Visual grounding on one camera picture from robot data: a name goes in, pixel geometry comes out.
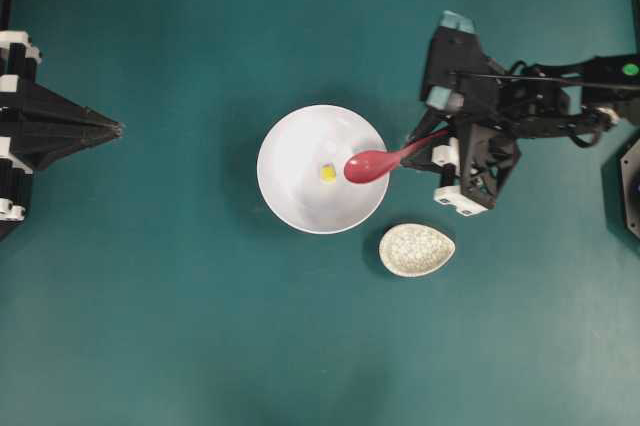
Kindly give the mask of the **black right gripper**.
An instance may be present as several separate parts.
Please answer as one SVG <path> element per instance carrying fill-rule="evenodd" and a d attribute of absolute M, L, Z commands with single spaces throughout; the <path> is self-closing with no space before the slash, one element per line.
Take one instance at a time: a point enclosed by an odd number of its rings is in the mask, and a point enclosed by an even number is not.
<path fill-rule="evenodd" d="M 570 97 L 557 86 L 516 85 L 499 94 L 487 114 L 427 110 L 407 146 L 422 145 L 403 159 L 411 169 L 441 169 L 433 199 L 465 217 L 493 209 L 521 158 L 520 139 L 567 134 Z"/>

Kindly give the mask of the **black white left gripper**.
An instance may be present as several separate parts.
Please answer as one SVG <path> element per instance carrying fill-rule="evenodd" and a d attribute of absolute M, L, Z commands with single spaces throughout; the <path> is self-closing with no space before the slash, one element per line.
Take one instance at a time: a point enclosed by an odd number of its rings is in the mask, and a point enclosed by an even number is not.
<path fill-rule="evenodd" d="M 41 52 L 25 31 L 1 31 L 1 240 L 27 219 L 34 171 L 122 134 L 122 124 L 35 82 Z M 26 117 L 101 128 L 23 128 Z"/>

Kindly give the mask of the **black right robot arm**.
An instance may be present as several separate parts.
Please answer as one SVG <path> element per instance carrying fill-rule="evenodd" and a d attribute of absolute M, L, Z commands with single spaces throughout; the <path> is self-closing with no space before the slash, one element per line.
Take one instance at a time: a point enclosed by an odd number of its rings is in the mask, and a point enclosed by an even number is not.
<path fill-rule="evenodd" d="M 423 144 L 400 164 L 439 175 L 435 201 L 463 216 L 495 207 L 520 140 L 567 138 L 587 149 L 619 120 L 639 122 L 636 55 L 510 69 L 488 61 L 450 67 L 444 80 L 425 81 L 427 110 L 408 140 Z"/>

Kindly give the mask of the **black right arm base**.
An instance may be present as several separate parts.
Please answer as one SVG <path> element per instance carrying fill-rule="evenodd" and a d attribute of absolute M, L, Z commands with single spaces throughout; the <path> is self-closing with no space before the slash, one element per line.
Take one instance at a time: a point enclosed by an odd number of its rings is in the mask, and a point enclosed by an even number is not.
<path fill-rule="evenodd" d="M 606 225 L 632 250 L 639 250 L 639 131 L 634 131 L 601 168 Z"/>

